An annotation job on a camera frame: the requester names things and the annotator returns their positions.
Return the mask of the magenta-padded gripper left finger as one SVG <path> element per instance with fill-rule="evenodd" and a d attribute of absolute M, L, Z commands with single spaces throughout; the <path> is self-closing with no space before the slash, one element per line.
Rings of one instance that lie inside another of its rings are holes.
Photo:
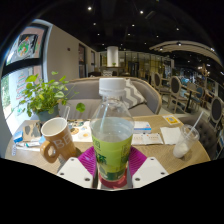
<path fill-rule="evenodd" d="M 90 147 L 78 158 L 71 157 L 57 175 L 84 188 L 93 188 L 97 177 L 97 162 L 94 148 Z"/>

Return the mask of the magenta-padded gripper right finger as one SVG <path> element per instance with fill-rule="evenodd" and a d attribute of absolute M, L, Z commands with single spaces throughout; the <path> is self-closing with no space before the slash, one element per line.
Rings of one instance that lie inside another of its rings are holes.
<path fill-rule="evenodd" d="M 132 147 L 128 167 L 132 186 L 140 188 L 168 175 L 168 172 L 155 157 L 146 157 Z"/>

